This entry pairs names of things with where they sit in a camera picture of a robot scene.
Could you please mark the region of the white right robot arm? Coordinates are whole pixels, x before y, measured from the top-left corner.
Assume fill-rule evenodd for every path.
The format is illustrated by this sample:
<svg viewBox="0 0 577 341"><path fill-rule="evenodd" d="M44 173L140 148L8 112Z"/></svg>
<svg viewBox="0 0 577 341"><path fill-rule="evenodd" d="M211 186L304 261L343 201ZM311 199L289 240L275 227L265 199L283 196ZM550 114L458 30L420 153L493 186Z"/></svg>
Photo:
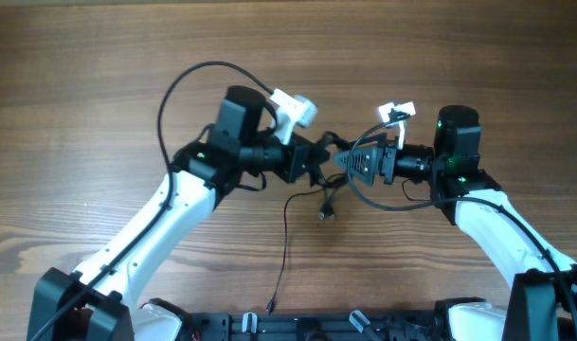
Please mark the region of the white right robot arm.
<svg viewBox="0 0 577 341"><path fill-rule="evenodd" d="M444 340L577 340L577 262L547 242L514 209L501 185L479 166L478 112L440 109L432 146L405 142L412 103L379 107L380 124L334 156L347 180L370 186L378 176L426 182L430 197L407 206L439 209L484 251L510 287L506 308L479 298L436 305L436 337Z"/></svg>

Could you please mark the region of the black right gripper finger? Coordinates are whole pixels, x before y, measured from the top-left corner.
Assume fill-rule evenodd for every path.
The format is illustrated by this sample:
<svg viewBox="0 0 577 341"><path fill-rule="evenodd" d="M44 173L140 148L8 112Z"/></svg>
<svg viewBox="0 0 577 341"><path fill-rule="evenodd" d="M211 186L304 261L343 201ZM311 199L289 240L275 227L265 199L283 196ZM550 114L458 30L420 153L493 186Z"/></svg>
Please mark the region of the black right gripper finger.
<svg viewBox="0 0 577 341"><path fill-rule="evenodd" d="M362 146L362 145L374 143L374 142L380 142L381 144L384 144L387 141L387 139L388 139L387 133L381 133L381 134L377 134L377 135L369 135L369 136L362 138L360 141L357 141L357 140L352 141L350 143L350 147L352 148L354 145Z"/></svg>
<svg viewBox="0 0 577 341"><path fill-rule="evenodd" d="M372 186L377 175L383 176L384 149L377 145L358 147L354 151L344 151L333 156L333 162L353 178Z"/></svg>

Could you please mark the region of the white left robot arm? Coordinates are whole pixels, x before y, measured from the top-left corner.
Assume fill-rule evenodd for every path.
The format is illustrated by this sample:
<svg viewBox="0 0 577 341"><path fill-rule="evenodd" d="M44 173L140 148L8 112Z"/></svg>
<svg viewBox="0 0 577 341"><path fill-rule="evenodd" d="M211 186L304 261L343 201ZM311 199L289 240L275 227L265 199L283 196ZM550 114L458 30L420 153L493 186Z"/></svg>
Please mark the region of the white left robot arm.
<svg viewBox="0 0 577 341"><path fill-rule="evenodd" d="M190 316L152 299L137 304L174 247L215 210L242 176L275 173L286 183L329 158L295 133L308 127L316 105L279 89L269 96L245 86L227 89L216 121L170 158L157 193L120 232L71 273L50 268L36 283L30 340L189 340Z"/></svg>

